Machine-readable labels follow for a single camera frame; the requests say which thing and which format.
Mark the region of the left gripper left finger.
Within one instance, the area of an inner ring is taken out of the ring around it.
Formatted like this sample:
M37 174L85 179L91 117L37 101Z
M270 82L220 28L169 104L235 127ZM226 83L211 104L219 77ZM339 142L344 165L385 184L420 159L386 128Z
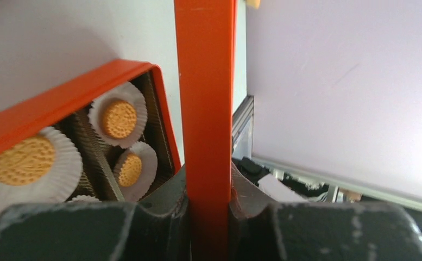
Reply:
M185 171L137 203L17 204L0 215L0 260L189 260Z

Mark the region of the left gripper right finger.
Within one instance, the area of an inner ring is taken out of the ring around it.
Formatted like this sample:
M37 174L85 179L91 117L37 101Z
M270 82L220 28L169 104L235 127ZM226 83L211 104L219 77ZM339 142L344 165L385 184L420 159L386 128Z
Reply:
M422 260L422 232L389 203L278 202L231 169L231 260Z

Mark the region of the round tan biscuit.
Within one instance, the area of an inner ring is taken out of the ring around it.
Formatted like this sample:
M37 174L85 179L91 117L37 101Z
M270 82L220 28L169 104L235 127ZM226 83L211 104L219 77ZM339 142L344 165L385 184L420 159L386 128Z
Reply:
M102 115L102 130L113 139L128 137L137 123L135 107L123 100L115 100L106 106Z
M122 187L130 187L142 173L142 159L136 154L127 155L119 171L118 182Z

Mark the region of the orange cookie box with dividers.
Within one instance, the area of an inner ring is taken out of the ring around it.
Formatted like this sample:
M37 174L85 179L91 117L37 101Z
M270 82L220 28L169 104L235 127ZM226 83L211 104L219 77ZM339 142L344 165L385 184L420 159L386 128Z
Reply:
M125 82L138 88L146 99L147 122L140 139L158 157L158 170L149 188L154 192L179 171L181 163L161 69L146 61L113 60L0 112L0 153L45 127L55 127L72 140L83 158L75 194L122 201L113 170L123 151L96 134L88 114L96 97Z

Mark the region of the swirl tan cookie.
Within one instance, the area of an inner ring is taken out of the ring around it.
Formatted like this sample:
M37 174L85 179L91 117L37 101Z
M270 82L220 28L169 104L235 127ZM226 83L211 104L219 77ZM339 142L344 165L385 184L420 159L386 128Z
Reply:
M56 161L56 149L44 136L27 138L0 154L0 182L28 185L45 176Z

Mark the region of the orange box lid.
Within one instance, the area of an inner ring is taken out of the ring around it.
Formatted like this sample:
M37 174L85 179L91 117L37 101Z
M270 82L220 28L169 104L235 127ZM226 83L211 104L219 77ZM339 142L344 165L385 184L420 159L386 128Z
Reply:
M235 1L175 1L193 260L229 259Z

